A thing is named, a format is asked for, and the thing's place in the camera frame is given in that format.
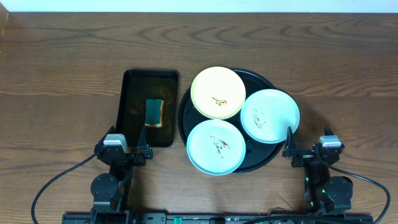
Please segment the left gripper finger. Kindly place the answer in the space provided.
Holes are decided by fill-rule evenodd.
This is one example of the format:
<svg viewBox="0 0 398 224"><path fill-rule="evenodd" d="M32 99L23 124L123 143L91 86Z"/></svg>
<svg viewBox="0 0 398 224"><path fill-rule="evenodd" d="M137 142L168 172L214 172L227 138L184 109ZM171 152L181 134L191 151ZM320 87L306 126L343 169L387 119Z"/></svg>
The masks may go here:
<svg viewBox="0 0 398 224"><path fill-rule="evenodd" d="M109 134L114 134L114 133L115 133L115 127L114 127L114 126L111 126L111 127L107 130L106 134L98 141L97 145L103 145L104 140L106 139L107 135L109 135Z"/></svg>
<svg viewBox="0 0 398 224"><path fill-rule="evenodd" d="M153 159L154 153L149 143L149 135L146 126L143 126L137 142L137 148L145 159Z"/></svg>

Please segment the pale green plate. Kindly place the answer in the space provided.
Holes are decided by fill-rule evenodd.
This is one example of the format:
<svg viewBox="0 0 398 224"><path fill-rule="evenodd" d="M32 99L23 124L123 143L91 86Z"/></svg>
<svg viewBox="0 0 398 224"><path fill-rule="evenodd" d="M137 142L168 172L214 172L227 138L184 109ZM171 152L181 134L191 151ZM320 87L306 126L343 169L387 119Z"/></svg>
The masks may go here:
<svg viewBox="0 0 398 224"><path fill-rule="evenodd" d="M283 91L265 89L247 98L241 109L241 124L254 140L276 144L287 139L287 130L295 132L300 111L295 100Z"/></svg>

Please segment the green and orange sponge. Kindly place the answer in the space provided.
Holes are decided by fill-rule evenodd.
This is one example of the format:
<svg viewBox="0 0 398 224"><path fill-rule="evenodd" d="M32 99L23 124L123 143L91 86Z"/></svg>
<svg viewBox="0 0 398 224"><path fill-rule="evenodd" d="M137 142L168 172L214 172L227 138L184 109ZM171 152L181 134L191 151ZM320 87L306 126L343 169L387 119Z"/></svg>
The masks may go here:
<svg viewBox="0 0 398 224"><path fill-rule="evenodd" d="M160 128L163 123L164 101L162 99L146 99L145 125Z"/></svg>

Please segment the light blue plate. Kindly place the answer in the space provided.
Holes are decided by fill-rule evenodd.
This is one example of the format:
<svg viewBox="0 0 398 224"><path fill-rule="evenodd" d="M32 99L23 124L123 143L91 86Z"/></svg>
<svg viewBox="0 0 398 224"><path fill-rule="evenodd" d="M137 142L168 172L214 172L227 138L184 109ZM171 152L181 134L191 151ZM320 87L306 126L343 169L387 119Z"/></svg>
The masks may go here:
<svg viewBox="0 0 398 224"><path fill-rule="evenodd" d="M196 125L188 135L186 147L192 164L208 175L234 172L246 154L246 143L238 128L218 119Z"/></svg>

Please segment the yellow plate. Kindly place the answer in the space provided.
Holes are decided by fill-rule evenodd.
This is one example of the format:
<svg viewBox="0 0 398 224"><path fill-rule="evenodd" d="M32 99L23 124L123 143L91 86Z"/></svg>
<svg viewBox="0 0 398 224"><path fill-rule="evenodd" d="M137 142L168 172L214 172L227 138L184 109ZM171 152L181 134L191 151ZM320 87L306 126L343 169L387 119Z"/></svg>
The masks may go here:
<svg viewBox="0 0 398 224"><path fill-rule="evenodd" d="M210 67L194 79L190 97L195 108L207 118L227 119L237 114L246 99L239 75L229 68Z"/></svg>

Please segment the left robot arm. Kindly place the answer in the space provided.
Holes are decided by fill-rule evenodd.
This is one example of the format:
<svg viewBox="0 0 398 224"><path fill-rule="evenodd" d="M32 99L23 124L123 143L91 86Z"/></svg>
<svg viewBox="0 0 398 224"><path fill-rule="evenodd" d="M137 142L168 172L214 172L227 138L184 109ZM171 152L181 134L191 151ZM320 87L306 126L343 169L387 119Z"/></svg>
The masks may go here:
<svg viewBox="0 0 398 224"><path fill-rule="evenodd" d="M123 134L117 134L115 127L95 146L98 160L109 166L109 172L98 175L91 183L93 208L90 223L140 223L141 218L127 206L132 170L135 166L145 166L146 160L153 158L147 128L140 131L137 143L139 152L127 153L127 142Z"/></svg>

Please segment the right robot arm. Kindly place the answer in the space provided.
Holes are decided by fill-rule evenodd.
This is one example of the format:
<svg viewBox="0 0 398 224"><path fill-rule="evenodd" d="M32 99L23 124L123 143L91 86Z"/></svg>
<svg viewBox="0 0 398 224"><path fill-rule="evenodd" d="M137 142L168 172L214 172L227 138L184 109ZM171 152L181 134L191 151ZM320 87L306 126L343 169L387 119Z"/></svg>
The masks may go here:
<svg viewBox="0 0 398 224"><path fill-rule="evenodd" d="M345 146L328 126L324 132L311 149L299 149L288 127L282 156L291 158L292 167L304 169L305 201L312 205L313 212L341 215L351 209L353 182L348 177L330 175L330 166L339 161Z"/></svg>

